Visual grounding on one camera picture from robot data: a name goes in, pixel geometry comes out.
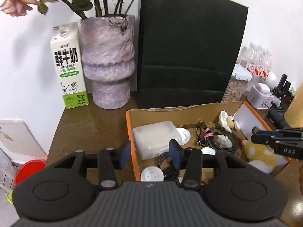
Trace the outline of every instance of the milk carton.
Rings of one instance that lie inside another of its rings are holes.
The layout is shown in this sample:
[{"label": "milk carton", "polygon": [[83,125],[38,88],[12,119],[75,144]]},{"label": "milk carton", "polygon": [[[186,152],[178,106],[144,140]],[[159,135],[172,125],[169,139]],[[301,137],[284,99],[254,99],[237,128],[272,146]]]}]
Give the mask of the milk carton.
[{"label": "milk carton", "polygon": [[78,40],[78,23],[55,26],[53,33],[51,49],[66,108],[87,105],[88,98]]}]

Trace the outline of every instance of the yellow plush toy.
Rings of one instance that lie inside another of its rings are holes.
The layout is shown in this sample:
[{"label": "yellow plush toy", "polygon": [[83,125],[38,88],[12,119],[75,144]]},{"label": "yellow plush toy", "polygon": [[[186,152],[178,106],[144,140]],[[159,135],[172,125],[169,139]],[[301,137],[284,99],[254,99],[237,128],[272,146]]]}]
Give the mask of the yellow plush toy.
[{"label": "yellow plush toy", "polygon": [[242,144],[249,164],[267,174],[273,171],[277,165],[277,156],[265,145],[253,143],[251,140],[243,140]]}]

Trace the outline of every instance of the cow drawing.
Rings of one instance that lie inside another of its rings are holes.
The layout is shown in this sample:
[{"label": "cow drawing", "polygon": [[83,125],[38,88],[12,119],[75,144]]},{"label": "cow drawing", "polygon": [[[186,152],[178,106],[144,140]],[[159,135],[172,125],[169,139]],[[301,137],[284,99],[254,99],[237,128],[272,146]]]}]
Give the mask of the cow drawing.
[{"label": "cow drawing", "polygon": [[62,86],[62,82],[61,82],[61,87],[62,87],[63,93],[65,95],[69,95],[69,94],[73,94],[73,93],[77,92],[78,85],[77,85],[77,82],[74,82],[70,85]]}]

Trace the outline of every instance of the vase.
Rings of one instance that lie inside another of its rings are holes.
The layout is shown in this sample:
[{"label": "vase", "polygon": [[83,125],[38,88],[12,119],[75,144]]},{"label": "vase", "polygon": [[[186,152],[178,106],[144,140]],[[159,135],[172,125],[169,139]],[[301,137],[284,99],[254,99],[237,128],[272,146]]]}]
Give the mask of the vase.
[{"label": "vase", "polygon": [[128,78],[135,70],[135,16],[98,17],[81,21],[83,72],[92,80],[94,103],[117,109],[129,101]]}]

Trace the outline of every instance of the dark brown table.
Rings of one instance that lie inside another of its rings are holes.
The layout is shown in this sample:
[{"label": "dark brown table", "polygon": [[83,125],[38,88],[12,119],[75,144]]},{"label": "dark brown table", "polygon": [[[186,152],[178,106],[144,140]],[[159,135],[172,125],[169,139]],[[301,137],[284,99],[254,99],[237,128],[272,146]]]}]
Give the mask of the dark brown table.
[{"label": "dark brown table", "polygon": [[[134,93],[131,93],[130,101],[117,110],[99,108],[93,103],[92,95],[88,94],[88,97],[89,105],[64,110],[49,151],[48,165],[77,149],[92,154],[107,147],[117,148],[128,140],[125,111],[137,108]],[[256,111],[272,130],[276,129],[266,117],[267,110]],[[131,160],[123,171],[117,171],[117,176],[120,183],[134,180]],[[97,170],[89,169],[87,179],[97,183]],[[284,184],[289,195],[281,219],[290,227],[303,226],[303,196],[300,194],[296,160],[292,160],[276,179]]]}]

